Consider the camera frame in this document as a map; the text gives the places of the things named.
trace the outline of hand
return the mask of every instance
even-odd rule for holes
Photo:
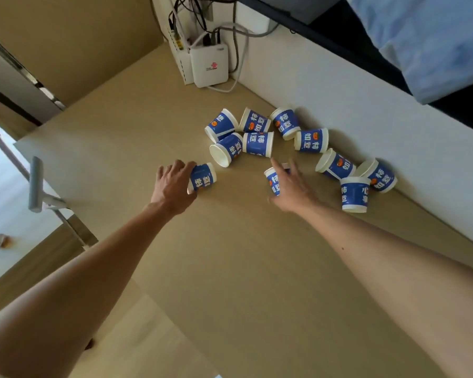
[[[172,215],[184,212],[196,199],[196,191],[188,194],[189,176],[195,165],[195,162],[184,164],[177,159],[166,168],[160,166],[156,172],[151,203],[163,204]]]
[[[298,170],[294,160],[289,160],[289,165],[291,166],[290,175],[284,170],[282,164],[278,163],[274,158],[271,158],[271,164],[277,172],[280,194],[270,197],[269,201],[285,212],[295,213],[298,213],[303,207],[319,204],[315,192],[303,178],[303,174]]]

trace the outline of blue cup label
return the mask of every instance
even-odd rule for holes
[[[226,138],[235,131],[232,120],[222,112],[215,117],[208,127],[214,131],[219,140]]]
[[[334,157],[333,163],[329,166],[329,171],[338,176],[338,178],[343,179],[350,176],[352,170],[354,169],[354,164],[351,161],[345,159],[339,154],[336,154]]]
[[[240,138],[236,135],[230,134],[229,136],[219,141],[218,143],[227,150],[232,160],[236,158],[238,155],[240,155],[241,153],[242,142]]]
[[[368,176],[368,178],[370,179],[370,185],[374,189],[377,191],[383,191],[394,181],[394,173],[379,163],[378,167],[370,176]]]
[[[246,152],[247,154],[254,154],[266,156],[266,145],[268,144],[267,133],[249,133],[247,135]]]
[[[249,112],[249,116],[245,121],[244,132],[251,133],[251,132],[262,132],[265,130],[266,122],[268,118],[258,114],[257,112],[251,110]]]
[[[214,183],[214,178],[207,164],[195,166],[193,171],[191,171],[190,178],[195,190],[208,187],[210,184]]]
[[[322,148],[322,130],[301,131],[300,151],[319,153]]]
[[[368,205],[368,187],[365,183],[346,183],[341,186],[341,205]]]
[[[270,182],[271,190],[273,191],[275,195],[278,196],[280,194],[280,185],[278,185],[277,173],[274,172],[273,174],[268,175],[267,179]]]
[[[273,122],[278,131],[284,136],[287,132],[295,127],[299,127],[296,115],[292,110],[285,110],[275,117]]]

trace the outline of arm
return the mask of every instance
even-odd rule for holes
[[[453,377],[473,377],[473,269],[319,202],[272,159],[272,198],[314,227],[389,316]]]
[[[125,226],[0,311],[0,374],[68,376],[114,307],[142,255],[188,195],[194,162],[160,167],[151,203]]]

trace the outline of cup held in hand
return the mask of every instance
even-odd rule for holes
[[[191,194],[196,190],[208,187],[210,184],[214,184],[216,181],[217,175],[212,163],[195,166],[189,177],[188,193]]]
[[[291,167],[289,163],[283,163],[282,167],[288,174],[291,173]],[[278,184],[278,175],[277,175],[277,171],[275,171],[275,168],[270,167],[269,169],[267,169],[265,171],[265,177],[268,179],[268,182],[270,183],[270,187],[273,193],[276,196],[280,195],[280,185]]]
[[[240,134],[231,133],[214,145],[210,145],[209,151],[218,165],[228,167],[232,160],[241,154],[242,147],[243,138]]]
[[[205,127],[205,132],[214,143],[231,135],[238,128],[236,118],[227,109],[222,109],[213,120]]]
[[[295,135],[295,150],[308,153],[324,153],[328,149],[328,141],[327,128],[298,131]]]
[[[294,139],[296,133],[301,130],[295,112],[291,109],[276,109],[270,118],[284,140]]]
[[[341,209],[353,213],[365,213],[368,207],[370,179],[349,176],[340,180]]]
[[[328,149],[321,159],[319,159],[315,170],[321,174],[340,180],[354,175],[356,166],[350,160],[337,154],[333,149]]]
[[[397,183],[394,172],[376,159],[368,159],[363,162],[354,176],[370,179],[370,185],[381,193],[391,191]]]
[[[240,120],[239,131],[265,133],[270,130],[271,120],[246,107]]]
[[[273,133],[245,133],[244,152],[271,158]]]

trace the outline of blue paper cup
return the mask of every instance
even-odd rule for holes
[[[244,152],[271,158],[273,133],[245,133]]]
[[[291,109],[276,109],[270,118],[284,140],[294,139],[296,133],[301,130],[295,112]]]
[[[205,127],[205,132],[214,143],[226,138],[238,128],[236,118],[227,109],[222,109],[212,122]]]
[[[397,183],[394,172],[376,159],[366,160],[358,167],[354,176],[370,179],[370,185],[381,193],[391,191]]]
[[[270,130],[271,120],[246,107],[241,116],[239,131],[245,133],[265,133]]]
[[[210,145],[209,151],[212,158],[222,167],[227,167],[238,155],[241,154],[243,138],[238,133],[231,133],[226,138],[214,145]]]
[[[288,174],[291,173],[291,167],[289,166],[289,163],[283,163],[282,167]],[[280,195],[280,185],[278,184],[278,175],[277,175],[277,171],[275,171],[275,168],[270,167],[269,169],[267,169],[265,171],[265,177],[268,179],[268,182],[270,183],[270,187],[273,193],[276,196]]]
[[[295,150],[307,153],[324,153],[328,149],[329,134],[327,128],[296,132]]]
[[[340,180],[341,209],[347,212],[364,214],[368,207],[370,179],[349,176]]]
[[[215,174],[212,163],[195,166],[193,171],[191,171],[191,176],[189,177],[188,193],[191,194],[196,190],[208,187],[216,181],[217,175]]]
[[[333,149],[328,149],[321,159],[319,159],[315,170],[321,174],[340,180],[353,176],[356,172],[356,166],[350,160],[337,154]]]

